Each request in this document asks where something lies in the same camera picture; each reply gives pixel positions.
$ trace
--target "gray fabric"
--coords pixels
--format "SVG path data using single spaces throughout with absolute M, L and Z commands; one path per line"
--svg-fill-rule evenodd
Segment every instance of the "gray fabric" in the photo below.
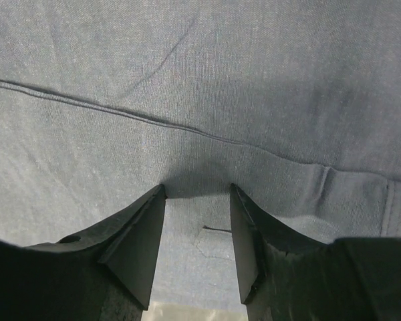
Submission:
M 0 2 L 0 238 L 158 183 L 152 299 L 243 310 L 230 183 L 320 241 L 401 236 L 401 1 Z

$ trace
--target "beige surface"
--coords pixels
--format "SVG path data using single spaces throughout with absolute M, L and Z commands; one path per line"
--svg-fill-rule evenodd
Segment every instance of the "beige surface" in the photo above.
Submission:
M 142 314 L 142 321 L 248 321 L 246 313 L 228 312 L 222 310 L 206 310 L 151 302 L 148 311 Z

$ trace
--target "gray cloth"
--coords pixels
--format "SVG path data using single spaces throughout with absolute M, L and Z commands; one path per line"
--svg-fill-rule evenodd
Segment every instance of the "gray cloth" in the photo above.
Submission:
M 243 310 L 229 184 L 330 242 L 401 236 L 401 1 L 0 2 L 0 238 L 164 183 L 152 299 Z

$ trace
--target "garment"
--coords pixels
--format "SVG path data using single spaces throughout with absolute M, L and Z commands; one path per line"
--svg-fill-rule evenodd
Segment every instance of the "garment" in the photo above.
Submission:
M 0 1 L 0 238 L 159 183 L 159 302 L 243 310 L 230 183 L 320 241 L 401 236 L 401 0 Z

